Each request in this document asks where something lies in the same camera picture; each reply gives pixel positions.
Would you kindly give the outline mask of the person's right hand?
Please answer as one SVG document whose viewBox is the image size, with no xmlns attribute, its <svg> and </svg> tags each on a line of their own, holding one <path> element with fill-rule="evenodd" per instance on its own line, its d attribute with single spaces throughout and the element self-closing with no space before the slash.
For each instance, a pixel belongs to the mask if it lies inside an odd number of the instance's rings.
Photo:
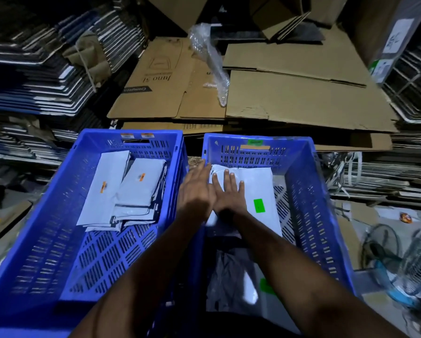
<svg viewBox="0 0 421 338">
<path fill-rule="evenodd" d="M 223 186 L 221 186 L 217 173 L 212 174 L 212 186 L 215 194 L 213 211 L 218 218 L 225 223 L 240 221 L 240 218 L 248 218 L 247 203 L 245 199 L 238 198 L 239 181 L 228 169 L 223 173 Z"/>
</svg>

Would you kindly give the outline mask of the white mailer with green label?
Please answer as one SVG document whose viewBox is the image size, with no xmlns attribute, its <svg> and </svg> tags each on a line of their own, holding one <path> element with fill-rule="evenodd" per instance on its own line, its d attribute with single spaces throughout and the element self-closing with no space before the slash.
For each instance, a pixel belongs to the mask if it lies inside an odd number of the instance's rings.
<svg viewBox="0 0 421 338">
<path fill-rule="evenodd" d="M 280 218 L 274 195 L 274 175 L 271 168 L 229 168 L 213 164 L 209 175 L 217 175 L 221 187 L 224 187 L 224 171 L 233 173 L 236 185 L 245 183 L 245 200 L 248 212 L 279 236 L 282 236 Z"/>
</svg>

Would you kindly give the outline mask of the person's left forearm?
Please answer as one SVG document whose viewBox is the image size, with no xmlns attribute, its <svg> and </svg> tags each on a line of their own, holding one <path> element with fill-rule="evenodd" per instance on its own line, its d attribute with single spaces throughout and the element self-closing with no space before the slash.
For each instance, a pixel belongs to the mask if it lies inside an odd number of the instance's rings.
<svg viewBox="0 0 421 338">
<path fill-rule="evenodd" d="M 208 217 L 202 204 L 181 209 L 68 338 L 136 338 L 141 325 L 159 306 L 189 242 Z"/>
</svg>

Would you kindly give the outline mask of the person's right forearm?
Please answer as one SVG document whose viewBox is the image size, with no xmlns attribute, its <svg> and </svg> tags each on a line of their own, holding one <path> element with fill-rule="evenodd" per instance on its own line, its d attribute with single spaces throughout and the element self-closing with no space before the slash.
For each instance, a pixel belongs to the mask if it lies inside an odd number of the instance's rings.
<svg viewBox="0 0 421 338">
<path fill-rule="evenodd" d="M 266 281 L 308 338 L 407 338 L 296 246 L 246 210 L 222 210 L 246 241 Z"/>
</svg>

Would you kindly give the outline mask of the white mailer with orange label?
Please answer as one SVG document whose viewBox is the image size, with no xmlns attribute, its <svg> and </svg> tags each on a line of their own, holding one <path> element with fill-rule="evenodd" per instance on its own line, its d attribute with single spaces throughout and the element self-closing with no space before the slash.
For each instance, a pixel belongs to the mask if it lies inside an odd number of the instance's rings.
<svg viewBox="0 0 421 338">
<path fill-rule="evenodd" d="M 135 158 L 115 193 L 115 205 L 149 207 L 165 166 L 165 159 Z"/>
<path fill-rule="evenodd" d="M 111 227 L 115 194 L 122 183 L 130 155 L 128 150 L 101 154 L 77 226 Z"/>
</svg>

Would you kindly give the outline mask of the pile of white mailers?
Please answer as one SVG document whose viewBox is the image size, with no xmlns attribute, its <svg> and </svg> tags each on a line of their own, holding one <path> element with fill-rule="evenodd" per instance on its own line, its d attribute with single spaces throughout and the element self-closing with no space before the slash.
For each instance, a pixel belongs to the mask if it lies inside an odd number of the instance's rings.
<svg viewBox="0 0 421 338">
<path fill-rule="evenodd" d="M 161 180 L 158 184 L 157 190 L 154 195 L 154 199 L 149 207 L 121 207 L 121 206 L 115 205 L 113 214 L 112 214 L 111 227 L 85 227 L 85 231 L 86 232 L 93 232 L 93 231 L 120 232 L 123 226 L 134 226 L 134 225 L 156 223 L 161 211 L 164 189 L 166 186 L 167 171 L 168 171 L 168 164 L 166 161 L 166 166 L 163 171 L 163 176 L 161 177 Z"/>
</svg>

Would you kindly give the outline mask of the printed flattened cardboard box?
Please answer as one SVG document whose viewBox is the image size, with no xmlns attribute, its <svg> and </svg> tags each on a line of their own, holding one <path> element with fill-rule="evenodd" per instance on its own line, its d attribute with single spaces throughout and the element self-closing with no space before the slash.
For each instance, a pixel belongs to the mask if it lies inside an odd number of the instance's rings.
<svg viewBox="0 0 421 338">
<path fill-rule="evenodd" d="M 109 119 L 223 120 L 213 73 L 188 38 L 156 37 L 141 55 Z"/>
</svg>

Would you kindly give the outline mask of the large brown cardboard sheet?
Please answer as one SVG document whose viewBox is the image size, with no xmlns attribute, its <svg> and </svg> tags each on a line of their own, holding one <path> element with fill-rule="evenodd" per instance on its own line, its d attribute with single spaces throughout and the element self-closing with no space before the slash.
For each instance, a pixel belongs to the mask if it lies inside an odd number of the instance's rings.
<svg viewBox="0 0 421 338">
<path fill-rule="evenodd" d="M 371 132 L 397 132 L 397 116 L 365 87 L 276 73 L 231 71 L 226 117 Z"/>
</svg>

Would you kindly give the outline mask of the clear bubble wrap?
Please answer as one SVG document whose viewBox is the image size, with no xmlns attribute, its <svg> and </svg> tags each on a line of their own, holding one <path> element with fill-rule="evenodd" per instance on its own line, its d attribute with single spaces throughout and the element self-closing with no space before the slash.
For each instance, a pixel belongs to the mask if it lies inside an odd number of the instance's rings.
<svg viewBox="0 0 421 338">
<path fill-rule="evenodd" d="M 209 87 L 217 90 L 220 105 L 226 107 L 230 77 L 223 68 L 222 55 L 213 44 L 211 28 L 212 26 L 209 23 L 195 24 L 190 28 L 188 38 L 193 52 L 207 64 L 213 75 L 213 82 Z"/>
</svg>

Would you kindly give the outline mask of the flattened cardboard box underneath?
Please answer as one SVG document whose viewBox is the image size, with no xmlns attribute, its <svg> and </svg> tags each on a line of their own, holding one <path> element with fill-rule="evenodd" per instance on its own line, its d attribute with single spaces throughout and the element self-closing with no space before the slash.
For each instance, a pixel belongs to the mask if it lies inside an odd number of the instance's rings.
<svg viewBox="0 0 421 338">
<path fill-rule="evenodd" d="M 371 130 L 349 130 L 321 126 L 280 123 L 264 120 L 246 120 L 228 123 L 174 123 L 127 122 L 124 130 L 182 130 L 185 136 L 205 133 L 240 134 L 247 136 L 306 136 L 311 137 L 316 150 L 330 151 L 389 151 L 392 149 L 390 133 Z"/>
</svg>

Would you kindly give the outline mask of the brown paper bag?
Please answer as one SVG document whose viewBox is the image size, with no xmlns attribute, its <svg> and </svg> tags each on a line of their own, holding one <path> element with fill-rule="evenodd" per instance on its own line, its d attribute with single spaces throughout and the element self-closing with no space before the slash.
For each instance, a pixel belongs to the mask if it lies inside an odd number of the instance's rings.
<svg viewBox="0 0 421 338">
<path fill-rule="evenodd" d="M 62 56 L 72 65 L 82 67 L 94 93 L 112 76 L 112 68 L 96 33 L 85 31 Z"/>
</svg>

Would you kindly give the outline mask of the folded cardboard box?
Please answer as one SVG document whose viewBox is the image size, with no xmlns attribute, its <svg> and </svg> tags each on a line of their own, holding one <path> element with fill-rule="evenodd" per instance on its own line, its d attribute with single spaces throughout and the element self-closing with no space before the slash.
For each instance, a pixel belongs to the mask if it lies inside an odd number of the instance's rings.
<svg viewBox="0 0 421 338">
<path fill-rule="evenodd" d="M 288 36 L 311 12 L 311 0 L 249 0 L 249 14 L 265 38 Z"/>
</svg>

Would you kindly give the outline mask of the stack of white-edged flattened cartons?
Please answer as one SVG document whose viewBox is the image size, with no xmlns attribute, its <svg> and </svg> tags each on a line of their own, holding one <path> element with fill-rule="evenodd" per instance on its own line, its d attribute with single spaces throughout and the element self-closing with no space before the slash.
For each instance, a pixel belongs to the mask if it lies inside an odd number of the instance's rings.
<svg viewBox="0 0 421 338">
<path fill-rule="evenodd" d="M 385 152 L 322 153 L 331 197 L 421 208 L 421 31 L 382 85 L 398 114 Z"/>
</svg>

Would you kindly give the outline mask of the tall carton with white labels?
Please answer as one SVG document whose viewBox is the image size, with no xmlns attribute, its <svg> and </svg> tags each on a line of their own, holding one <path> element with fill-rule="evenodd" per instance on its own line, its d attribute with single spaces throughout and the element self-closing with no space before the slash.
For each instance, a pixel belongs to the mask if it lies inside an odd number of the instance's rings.
<svg viewBox="0 0 421 338">
<path fill-rule="evenodd" d="M 339 19 L 381 85 L 421 24 L 421 0 L 348 0 Z"/>
</svg>

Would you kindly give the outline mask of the blue pedestal fan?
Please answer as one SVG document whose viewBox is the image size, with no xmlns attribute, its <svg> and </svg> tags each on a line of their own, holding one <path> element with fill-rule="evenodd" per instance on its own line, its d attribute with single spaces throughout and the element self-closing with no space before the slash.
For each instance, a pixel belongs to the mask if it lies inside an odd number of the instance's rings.
<svg viewBox="0 0 421 338">
<path fill-rule="evenodd" d="M 380 223 L 371 227 L 361 243 L 359 262 L 394 301 L 421 310 L 421 229 L 412 234 L 404 249 L 391 225 Z"/>
</svg>

